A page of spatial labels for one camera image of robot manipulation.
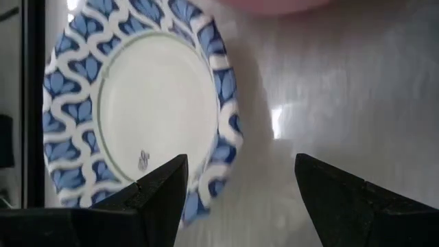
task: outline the paper plate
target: paper plate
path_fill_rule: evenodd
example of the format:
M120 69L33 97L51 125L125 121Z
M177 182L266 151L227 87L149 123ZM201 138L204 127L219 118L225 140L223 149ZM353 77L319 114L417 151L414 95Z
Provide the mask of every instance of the paper plate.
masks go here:
M185 0L88 0L45 68L44 155L65 207L89 207L188 154L182 225L209 212L242 144L213 19Z

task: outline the metal surface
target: metal surface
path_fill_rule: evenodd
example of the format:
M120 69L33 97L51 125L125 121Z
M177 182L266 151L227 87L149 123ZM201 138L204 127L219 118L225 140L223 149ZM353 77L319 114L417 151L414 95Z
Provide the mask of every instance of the metal surface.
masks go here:
M67 11L46 2L50 49ZM437 1L341 1L281 18L195 2L235 66L245 141L211 215L176 246L321 246L294 178L298 152L439 207Z

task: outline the white wavy pattern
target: white wavy pattern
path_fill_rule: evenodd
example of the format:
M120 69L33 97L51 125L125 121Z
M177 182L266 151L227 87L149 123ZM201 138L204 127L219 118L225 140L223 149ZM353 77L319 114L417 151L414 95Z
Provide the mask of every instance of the white wavy pattern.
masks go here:
M91 100L91 107L97 105L96 92L100 83L99 75L89 75L87 70L83 72L78 69L77 65L72 66L71 63L87 60L92 56L95 60L94 65L102 63L105 66L104 63L108 61L109 54L99 48L101 44L111 43L113 38L117 37L121 41L119 46L111 48L112 50L121 49L123 45L120 44L126 43L132 38L131 36L139 35L127 34L127 30L121 29L119 25L121 23L131 23L132 30L135 29L133 21L138 21L143 27L147 27L146 30L137 30L138 32L174 33L182 40L192 43L190 45L193 45L195 50L202 57L205 57L206 62L211 66L219 106L218 144L212 157L206 159L206 164L198 176L195 186L192 185L188 190L187 203L180 224L184 226L192 222L198 214L209 211L212 197L220 192L220 185L224 185L230 172L230 164L235 159L242 144L242 133L239 129L239 122L237 122L239 119L237 119L235 77L226 57L224 44L210 16L204 15L197 7L185 0L135 1L143 4L146 8L143 11L136 8L131 4L132 0L103 0L100 1L103 3L102 5L96 5L98 1L88 0L88 4L81 11L82 16L76 17L73 24L71 23L64 30L63 38L68 39L68 41L64 42L61 39L59 45L52 51L50 61L45 68L43 112L51 113L57 123L52 124L49 120L44 120L43 126L52 124L56 128L56 126L64 125L65 128L61 131L45 130L43 137L45 162L51 174L58 170L62 172L73 171L68 176L65 175L67 173L63 173L64 175L54 178L54 183L59 187L58 197L61 201L76 203L68 204L69 207L89 207L94 203L94 197L100 191L119 191L128 185L130 181L126 181L122 175L113 171L111 166L108 168L115 175L115 180L119 182L96 182L97 175L93 171L93 164L97 161L104 161L105 155L94 150L94 136L88 134L90 131L97 133L93 123L91 121L78 122L78 115L81 115L83 108L86 108L85 101ZM158 11L158 14L154 12L155 5L161 10L161 12ZM159 18L159 21L154 20L160 16L160 13L162 18ZM101 27L98 32L95 31L97 24ZM177 31L171 30L174 25L177 25ZM59 76L55 75L57 73L64 76L61 82L59 82ZM75 82L80 89L71 85L67 86L67 81ZM64 105L74 106L69 106L69 113L67 113ZM54 158L57 147L57 152L59 152L59 143L66 141L70 141L71 146L64 151L70 152L72 149L77 150L79 154L73 158L62 155L61 158ZM75 176L71 174L75 176L81 174L82 182L79 184L75 182ZM73 179L73 182L70 181L70 186L63 187L62 185L68 179Z

